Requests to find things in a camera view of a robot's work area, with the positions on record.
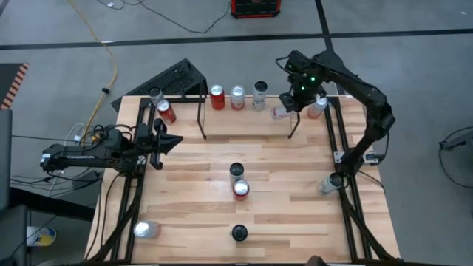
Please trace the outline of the wooden shelf black metal legs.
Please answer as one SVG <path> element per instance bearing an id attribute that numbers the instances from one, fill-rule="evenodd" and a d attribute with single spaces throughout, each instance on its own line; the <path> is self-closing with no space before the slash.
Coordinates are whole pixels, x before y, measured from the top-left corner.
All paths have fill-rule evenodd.
<path id="1" fill-rule="evenodd" d="M 301 118 L 296 113 L 290 117 L 274 120 L 270 111 L 280 106 L 277 95 L 268 95 L 266 91 L 265 108 L 261 111 L 253 109 L 253 89 L 245 93 L 245 105 L 241 110 L 231 108 L 230 93 L 225 93 L 225 108 L 216 110 L 211 105 L 210 88 L 204 97 L 199 96 L 197 122 L 203 138 L 210 137 L 280 137 L 292 138 Z"/>

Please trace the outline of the white arctic vibe can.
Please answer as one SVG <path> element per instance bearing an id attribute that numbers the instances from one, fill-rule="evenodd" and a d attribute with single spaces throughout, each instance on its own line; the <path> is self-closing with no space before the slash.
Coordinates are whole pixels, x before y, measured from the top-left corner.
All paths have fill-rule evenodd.
<path id="1" fill-rule="evenodd" d="M 288 111 L 283 105 L 275 106 L 270 111 L 270 115 L 274 120 L 290 117 L 295 113 L 295 111 Z"/>

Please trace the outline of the pink white Spindrift can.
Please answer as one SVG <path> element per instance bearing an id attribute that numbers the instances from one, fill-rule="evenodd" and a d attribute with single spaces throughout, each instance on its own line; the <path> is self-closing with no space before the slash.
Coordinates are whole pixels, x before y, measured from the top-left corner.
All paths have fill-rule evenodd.
<path id="1" fill-rule="evenodd" d="M 245 105 L 245 89 L 236 85 L 231 89 L 231 108 L 233 110 L 241 110 Z"/>
<path id="2" fill-rule="evenodd" d="M 133 233 L 139 239 L 153 239 L 160 233 L 160 224 L 150 220 L 142 220 L 134 226 Z"/>
<path id="3" fill-rule="evenodd" d="M 328 106 L 327 98 L 321 98 L 320 96 L 317 96 L 316 101 L 312 103 L 310 106 L 308 106 L 307 116 L 310 119 L 317 119 L 324 113 L 327 106 Z"/>

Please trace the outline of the white can black lid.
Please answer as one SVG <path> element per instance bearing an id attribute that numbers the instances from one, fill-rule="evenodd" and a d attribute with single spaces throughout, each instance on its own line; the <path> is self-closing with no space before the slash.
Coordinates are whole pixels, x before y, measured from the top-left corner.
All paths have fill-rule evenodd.
<path id="1" fill-rule="evenodd" d="M 235 182 L 244 179 L 244 166 L 241 163 L 232 163 L 229 168 L 230 181 L 233 185 Z"/>
<path id="2" fill-rule="evenodd" d="M 266 91 L 268 85 L 264 81 L 257 81 L 253 89 L 253 109 L 261 111 L 265 108 Z"/>
<path id="3" fill-rule="evenodd" d="M 343 177 L 337 173 L 333 173 L 320 183 L 319 193 L 321 195 L 328 195 L 338 190 L 340 187 L 343 186 L 343 184 L 344 184 Z"/>

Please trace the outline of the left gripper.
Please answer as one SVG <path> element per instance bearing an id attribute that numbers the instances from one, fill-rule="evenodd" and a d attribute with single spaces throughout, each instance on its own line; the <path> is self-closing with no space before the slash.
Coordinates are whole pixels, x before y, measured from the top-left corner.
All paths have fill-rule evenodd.
<path id="1" fill-rule="evenodd" d="M 149 163 L 156 170 L 163 169 L 163 163 L 160 161 L 160 133 L 166 132 L 166 125 L 161 118 L 154 120 L 152 126 L 148 126 L 147 141 L 142 145 L 142 155 L 149 157 Z M 162 153 L 168 154 L 174 145 L 178 145 L 183 141 L 183 137 L 173 134 L 164 134 L 164 144 L 162 145 Z"/>

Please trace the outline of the black orange striped mat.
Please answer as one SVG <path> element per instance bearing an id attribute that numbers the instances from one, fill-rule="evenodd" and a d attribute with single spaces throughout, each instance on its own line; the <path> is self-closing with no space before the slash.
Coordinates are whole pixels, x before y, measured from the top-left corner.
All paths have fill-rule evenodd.
<path id="1" fill-rule="evenodd" d="M 30 65 L 0 63 L 0 109 L 10 109 Z"/>

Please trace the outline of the red black case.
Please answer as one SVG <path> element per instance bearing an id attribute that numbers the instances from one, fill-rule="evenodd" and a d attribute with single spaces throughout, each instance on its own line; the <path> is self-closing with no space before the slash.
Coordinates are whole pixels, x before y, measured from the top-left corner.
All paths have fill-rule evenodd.
<path id="1" fill-rule="evenodd" d="M 280 13 L 282 0 L 230 0 L 234 18 L 267 18 Z"/>

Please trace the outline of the white yellow roll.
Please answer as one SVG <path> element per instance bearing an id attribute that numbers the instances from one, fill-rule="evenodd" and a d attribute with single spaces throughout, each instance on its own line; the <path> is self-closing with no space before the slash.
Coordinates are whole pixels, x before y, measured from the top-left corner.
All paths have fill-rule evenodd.
<path id="1" fill-rule="evenodd" d="M 28 247 L 50 246 L 57 237 L 57 232 L 53 228 L 27 227 L 26 243 Z"/>

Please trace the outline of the red cola can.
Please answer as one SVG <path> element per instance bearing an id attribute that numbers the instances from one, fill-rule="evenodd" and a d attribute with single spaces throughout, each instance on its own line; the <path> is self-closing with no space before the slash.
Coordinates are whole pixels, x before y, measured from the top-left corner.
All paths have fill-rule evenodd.
<path id="1" fill-rule="evenodd" d="M 171 104 L 167 100 L 158 102 L 157 111 L 165 123 L 173 124 L 177 119 Z"/>
<path id="2" fill-rule="evenodd" d="M 250 191 L 249 184 L 244 180 L 238 180 L 233 185 L 234 199 L 236 201 L 245 201 Z"/>
<path id="3" fill-rule="evenodd" d="M 210 88 L 211 105 L 216 110 L 225 108 L 225 93 L 224 89 L 220 85 L 213 85 Z"/>

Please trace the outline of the black cabinet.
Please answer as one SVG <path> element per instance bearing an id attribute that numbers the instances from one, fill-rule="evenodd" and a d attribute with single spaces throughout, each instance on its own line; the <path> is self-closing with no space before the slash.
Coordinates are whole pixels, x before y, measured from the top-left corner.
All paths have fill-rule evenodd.
<path id="1" fill-rule="evenodd" d="M 0 213 L 8 208 L 10 198 L 12 119 L 10 109 L 0 109 Z"/>

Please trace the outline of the white peach vibe can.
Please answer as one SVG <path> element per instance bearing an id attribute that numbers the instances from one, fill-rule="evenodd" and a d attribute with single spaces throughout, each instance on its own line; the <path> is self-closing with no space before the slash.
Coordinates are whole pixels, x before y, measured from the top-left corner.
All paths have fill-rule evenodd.
<path id="1" fill-rule="evenodd" d="M 164 94 L 162 90 L 158 87 L 152 87 L 149 90 L 149 97 L 155 107 L 158 107 L 158 103 L 164 100 Z"/>

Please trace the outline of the black perforated panel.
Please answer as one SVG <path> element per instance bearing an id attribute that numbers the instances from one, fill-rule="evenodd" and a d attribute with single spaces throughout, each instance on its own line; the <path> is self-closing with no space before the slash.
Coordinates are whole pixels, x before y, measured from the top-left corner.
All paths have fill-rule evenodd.
<path id="1" fill-rule="evenodd" d="M 149 96 L 152 87 L 160 88 L 172 103 L 196 103 L 199 96 L 208 94 L 205 76 L 187 58 L 127 92 L 125 96 Z"/>

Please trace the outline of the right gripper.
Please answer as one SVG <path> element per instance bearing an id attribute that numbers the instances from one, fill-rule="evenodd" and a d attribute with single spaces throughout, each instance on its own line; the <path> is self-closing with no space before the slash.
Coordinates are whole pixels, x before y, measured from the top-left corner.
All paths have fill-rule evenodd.
<path id="1" fill-rule="evenodd" d="M 290 84 L 293 96 L 298 97 L 297 104 L 299 111 L 312 104 L 316 95 L 319 95 L 320 97 L 325 97 L 327 95 L 327 92 L 321 86 L 322 80 L 320 79 L 296 79 L 290 81 Z M 286 112 L 296 111 L 296 102 L 293 99 L 293 96 L 289 92 L 279 95 L 279 99 L 282 102 Z"/>

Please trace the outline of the black power adapter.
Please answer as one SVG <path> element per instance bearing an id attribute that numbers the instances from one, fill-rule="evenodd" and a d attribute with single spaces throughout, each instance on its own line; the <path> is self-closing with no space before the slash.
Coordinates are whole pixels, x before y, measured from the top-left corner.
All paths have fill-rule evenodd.
<path id="1" fill-rule="evenodd" d="M 76 178 L 72 182 L 73 188 L 80 188 L 89 183 L 93 183 L 101 177 L 101 173 L 98 171 L 88 171 L 85 174 L 82 174 L 80 177 Z"/>

